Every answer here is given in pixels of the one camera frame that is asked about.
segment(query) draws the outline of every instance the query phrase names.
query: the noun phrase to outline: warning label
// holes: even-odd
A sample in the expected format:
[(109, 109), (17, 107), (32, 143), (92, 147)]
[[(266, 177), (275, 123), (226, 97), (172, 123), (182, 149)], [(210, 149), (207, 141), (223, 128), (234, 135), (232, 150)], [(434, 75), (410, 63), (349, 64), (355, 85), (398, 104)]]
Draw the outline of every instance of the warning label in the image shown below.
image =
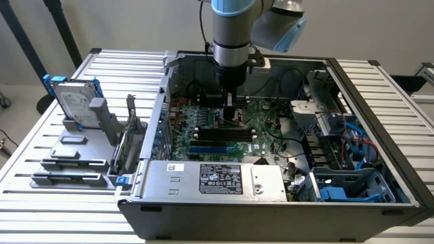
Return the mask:
[(202, 194), (243, 194), (242, 166), (200, 164)]

